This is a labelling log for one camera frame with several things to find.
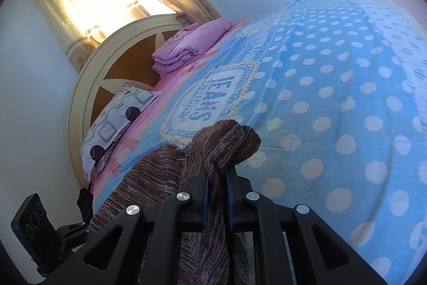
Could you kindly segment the folded pink blanket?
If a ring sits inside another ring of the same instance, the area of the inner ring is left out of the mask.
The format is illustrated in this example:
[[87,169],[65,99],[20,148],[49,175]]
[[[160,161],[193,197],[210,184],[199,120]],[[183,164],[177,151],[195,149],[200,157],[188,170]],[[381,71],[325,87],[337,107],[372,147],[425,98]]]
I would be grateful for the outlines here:
[[218,18],[182,28],[154,51],[153,70],[160,76],[177,71],[208,52],[231,27],[229,20]]

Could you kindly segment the white patterned pillow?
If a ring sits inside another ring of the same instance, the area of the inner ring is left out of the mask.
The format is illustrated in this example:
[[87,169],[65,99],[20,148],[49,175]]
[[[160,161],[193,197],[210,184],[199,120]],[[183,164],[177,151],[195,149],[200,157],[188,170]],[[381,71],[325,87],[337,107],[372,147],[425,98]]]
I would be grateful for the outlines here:
[[139,115],[159,96],[126,82],[102,109],[86,132],[80,149],[85,180],[102,171],[113,148]]

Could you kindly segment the brown knitted sweater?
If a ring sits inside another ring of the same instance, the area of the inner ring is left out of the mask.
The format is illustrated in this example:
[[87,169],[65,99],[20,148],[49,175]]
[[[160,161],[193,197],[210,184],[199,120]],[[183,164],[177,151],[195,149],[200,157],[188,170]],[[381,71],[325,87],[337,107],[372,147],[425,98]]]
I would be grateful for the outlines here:
[[204,169],[208,175],[208,225],[201,233],[182,234],[179,284],[247,284],[247,244],[243,233],[226,236],[226,170],[253,155],[261,143],[249,126],[222,120],[203,128],[187,147],[169,143],[142,157],[124,176],[92,218],[93,237],[127,206],[160,205],[182,192],[185,182]]

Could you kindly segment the cream wooden headboard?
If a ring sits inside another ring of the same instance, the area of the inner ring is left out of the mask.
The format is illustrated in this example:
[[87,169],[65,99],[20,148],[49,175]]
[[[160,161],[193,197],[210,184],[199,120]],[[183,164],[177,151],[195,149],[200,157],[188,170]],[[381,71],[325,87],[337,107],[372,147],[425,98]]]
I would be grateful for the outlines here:
[[153,70],[152,53],[183,25],[173,14],[139,19],[110,35],[81,69],[66,118],[66,143],[75,176],[87,187],[80,147],[85,133],[122,85],[130,82],[150,90],[160,80]]

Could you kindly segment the blue pink patterned bedspread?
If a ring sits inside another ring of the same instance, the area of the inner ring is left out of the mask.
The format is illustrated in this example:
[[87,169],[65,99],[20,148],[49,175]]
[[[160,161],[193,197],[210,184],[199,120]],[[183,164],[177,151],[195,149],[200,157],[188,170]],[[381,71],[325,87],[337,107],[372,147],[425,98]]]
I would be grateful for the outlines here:
[[388,283],[426,253],[426,3],[295,0],[233,24],[157,83],[93,178],[100,229],[132,203],[135,163],[224,119],[252,127],[238,174],[275,203],[309,205]]

